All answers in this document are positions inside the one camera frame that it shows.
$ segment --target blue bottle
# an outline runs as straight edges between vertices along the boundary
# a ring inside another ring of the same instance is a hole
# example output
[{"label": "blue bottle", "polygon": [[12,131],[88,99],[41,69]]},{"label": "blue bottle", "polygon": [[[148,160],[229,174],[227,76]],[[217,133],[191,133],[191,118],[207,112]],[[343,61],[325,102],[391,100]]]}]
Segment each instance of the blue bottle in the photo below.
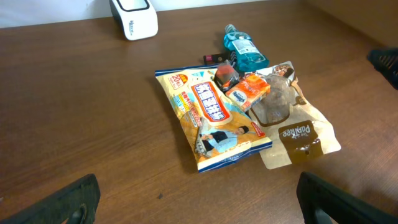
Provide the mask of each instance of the blue bottle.
[{"label": "blue bottle", "polygon": [[268,59],[254,46],[249,34],[239,32],[232,24],[225,27],[224,46],[236,52],[240,72],[253,72],[268,66]]}]

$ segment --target wooden table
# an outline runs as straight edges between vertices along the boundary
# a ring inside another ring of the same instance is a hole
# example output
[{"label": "wooden table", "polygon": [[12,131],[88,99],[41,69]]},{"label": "wooden table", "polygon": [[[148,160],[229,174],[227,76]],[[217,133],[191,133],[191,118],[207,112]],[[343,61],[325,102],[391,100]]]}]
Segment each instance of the wooden table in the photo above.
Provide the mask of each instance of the wooden table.
[{"label": "wooden table", "polygon": [[[113,18],[0,29],[0,219],[94,173],[96,223],[303,223],[295,188],[305,170],[398,215],[398,91],[366,61],[377,43],[296,1],[158,17],[159,33],[135,42]],[[222,51],[229,23],[271,64],[293,62],[341,151],[197,173],[154,71]]]}]

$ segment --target small orange box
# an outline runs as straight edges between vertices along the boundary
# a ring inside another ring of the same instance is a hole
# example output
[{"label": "small orange box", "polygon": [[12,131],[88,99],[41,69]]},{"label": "small orange box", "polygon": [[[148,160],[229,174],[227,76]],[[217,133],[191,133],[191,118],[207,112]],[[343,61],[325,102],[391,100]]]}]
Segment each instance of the small orange box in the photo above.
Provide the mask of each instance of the small orange box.
[{"label": "small orange box", "polygon": [[266,81],[252,73],[228,90],[226,96],[246,112],[252,105],[260,101],[264,94],[269,93],[270,90],[271,86]]}]

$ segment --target yellow snack bag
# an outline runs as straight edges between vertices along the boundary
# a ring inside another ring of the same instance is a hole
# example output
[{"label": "yellow snack bag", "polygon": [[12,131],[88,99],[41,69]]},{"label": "yellow snack bag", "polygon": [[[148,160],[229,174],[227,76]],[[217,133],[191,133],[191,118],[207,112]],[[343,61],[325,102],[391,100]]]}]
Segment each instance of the yellow snack bag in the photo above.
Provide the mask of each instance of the yellow snack bag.
[{"label": "yellow snack bag", "polygon": [[158,70],[195,155],[199,172],[218,169],[272,146],[264,132],[213,83],[216,66]]}]

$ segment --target printed man on package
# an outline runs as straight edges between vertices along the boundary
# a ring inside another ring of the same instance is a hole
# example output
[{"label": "printed man on package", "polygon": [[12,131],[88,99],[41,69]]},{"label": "printed man on package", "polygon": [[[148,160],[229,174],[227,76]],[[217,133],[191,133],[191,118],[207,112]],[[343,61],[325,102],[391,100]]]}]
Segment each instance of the printed man on package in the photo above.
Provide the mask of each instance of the printed man on package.
[{"label": "printed man on package", "polygon": [[237,145],[238,136],[246,134],[248,131],[249,128],[247,126],[238,127],[233,132],[227,130],[215,131],[213,129],[202,132],[200,137],[207,152],[215,148],[218,152],[222,153]]}]

